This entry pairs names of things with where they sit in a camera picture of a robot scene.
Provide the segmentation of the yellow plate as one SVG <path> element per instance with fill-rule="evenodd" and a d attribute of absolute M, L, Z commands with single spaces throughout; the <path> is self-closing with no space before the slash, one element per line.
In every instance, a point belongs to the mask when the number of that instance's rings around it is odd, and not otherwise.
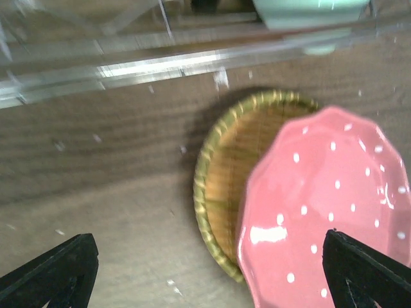
<path fill-rule="evenodd" d="M 193 176 L 197 225 L 213 259 L 236 282 L 244 281 L 235 238 L 247 178 L 285 122 L 320 108 L 298 92 L 257 91 L 231 105 L 203 142 Z"/>

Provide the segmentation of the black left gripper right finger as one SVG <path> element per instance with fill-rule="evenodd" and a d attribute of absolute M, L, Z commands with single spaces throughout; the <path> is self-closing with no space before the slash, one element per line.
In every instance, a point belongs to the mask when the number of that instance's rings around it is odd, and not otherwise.
<path fill-rule="evenodd" d="M 410 268 L 335 229 L 322 267 L 335 307 L 410 307 Z"/>

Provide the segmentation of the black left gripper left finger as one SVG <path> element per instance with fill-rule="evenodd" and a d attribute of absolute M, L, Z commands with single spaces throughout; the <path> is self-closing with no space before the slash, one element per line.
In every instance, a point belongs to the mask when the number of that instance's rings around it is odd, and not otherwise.
<path fill-rule="evenodd" d="M 1 307 L 87 307 L 98 272 L 92 234 L 78 234 L 1 277 Z"/>

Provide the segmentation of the pale green bowl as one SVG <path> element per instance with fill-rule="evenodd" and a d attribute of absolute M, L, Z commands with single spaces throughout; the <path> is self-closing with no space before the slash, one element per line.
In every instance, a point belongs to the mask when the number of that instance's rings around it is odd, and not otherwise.
<path fill-rule="evenodd" d="M 298 30 L 355 22 L 366 0 L 259 0 L 253 5 L 270 30 Z"/>

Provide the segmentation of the chrome wire dish rack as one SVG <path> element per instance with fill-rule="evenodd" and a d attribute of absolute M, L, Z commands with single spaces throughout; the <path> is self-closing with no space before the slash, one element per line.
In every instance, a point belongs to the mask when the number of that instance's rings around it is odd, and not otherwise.
<path fill-rule="evenodd" d="M 323 55 L 410 29 L 409 1 L 355 22 L 270 30 L 254 1 L 2 1 L 1 108 Z"/>

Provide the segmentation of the pink scalloped plate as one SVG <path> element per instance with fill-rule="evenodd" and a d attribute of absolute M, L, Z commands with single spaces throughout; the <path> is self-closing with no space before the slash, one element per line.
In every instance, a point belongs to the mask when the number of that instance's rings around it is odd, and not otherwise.
<path fill-rule="evenodd" d="M 340 230 L 410 264 L 410 184 L 373 121 L 326 107 L 288 121 L 247 181 L 237 260 L 256 307 L 332 307 L 322 269 Z"/>

